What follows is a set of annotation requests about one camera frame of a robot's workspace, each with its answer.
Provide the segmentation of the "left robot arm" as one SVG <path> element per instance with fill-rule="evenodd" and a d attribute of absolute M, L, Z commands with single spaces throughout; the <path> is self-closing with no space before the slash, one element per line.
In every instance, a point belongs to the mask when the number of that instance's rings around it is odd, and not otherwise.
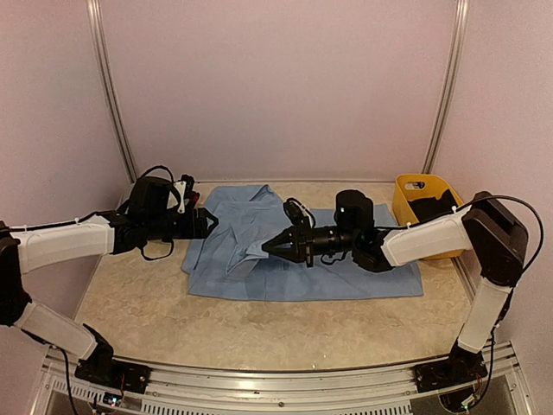
<path fill-rule="evenodd" d="M 172 246 L 178 239 L 205 239 L 219 224 L 194 191 L 194 179 L 142 176 L 115 210 L 37 227 L 1 226 L 1 324 L 75 356 L 77 378 L 122 391 L 143 393 L 147 366 L 115 359 L 95 329 L 77 324 L 34 300 L 22 277 L 48 265 L 91 256 L 144 252 L 150 241 Z"/>

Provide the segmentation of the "red black plaid shirt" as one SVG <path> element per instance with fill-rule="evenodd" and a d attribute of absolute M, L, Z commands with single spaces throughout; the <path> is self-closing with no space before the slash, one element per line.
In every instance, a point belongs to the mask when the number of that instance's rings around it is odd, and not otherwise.
<path fill-rule="evenodd" d="M 200 194 L 198 192 L 194 192 L 193 196 L 191 197 L 191 203 L 195 206 L 200 199 Z"/>

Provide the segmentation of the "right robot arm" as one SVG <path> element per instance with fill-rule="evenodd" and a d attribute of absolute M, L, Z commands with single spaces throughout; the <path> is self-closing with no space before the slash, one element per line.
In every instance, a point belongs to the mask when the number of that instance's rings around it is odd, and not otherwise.
<path fill-rule="evenodd" d="M 414 367 L 420 393 L 476 381 L 489 374 L 482 349 L 505 314 L 524 273 L 526 227 L 503 205 L 503 197 L 479 192 L 467 204 L 432 220 L 404 227 L 379 227 L 370 198 L 347 189 L 335 196 L 332 226 L 316 227 L 289 198 L 283 210 L 290 227 L 263 243 L 264 252 L 311 267 L 316 257 L 350 253 L 354 264 L 378 273 L 453 251 L 472 251 L 482 280 L 468 317 L 448 357 Z"/>

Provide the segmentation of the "light blue long sleeve shirt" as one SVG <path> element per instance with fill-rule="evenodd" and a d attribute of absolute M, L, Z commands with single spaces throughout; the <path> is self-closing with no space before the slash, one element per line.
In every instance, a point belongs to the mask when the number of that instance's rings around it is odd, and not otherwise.
<path fill-rule="evenodd" d="M 194 296 L 239 301 L 307 302 L 420 297 L 423 282 L 416 263 L 373 273 L 351 258 L 313 267 L 264 252 L 261 245 L 290 221 L 282 199 L 269 185 L 220 186 L 205 208 L 219 224 L 204 240 L 190 242 L 182 270 Z"/>

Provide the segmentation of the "yellow plastic basket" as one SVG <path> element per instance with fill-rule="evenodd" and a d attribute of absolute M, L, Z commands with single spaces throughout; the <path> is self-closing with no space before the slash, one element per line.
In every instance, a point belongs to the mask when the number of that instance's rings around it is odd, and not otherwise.
<path fill-rule="evenodd" d="M 439 197 L 450 189 L 459 203 L 451 214 L 419 222 L 410 209 L 409 201 L 425 197 Z M 439 176 L 405 174 L 396 179 L 392 199 L 392 212 L 403 231 L 394 231 L 385 243 L 391 262 L 402 265 L 419 259 L 455 258 L 470 247 L 456 211 L 463 205 L 460 196 Z"/>

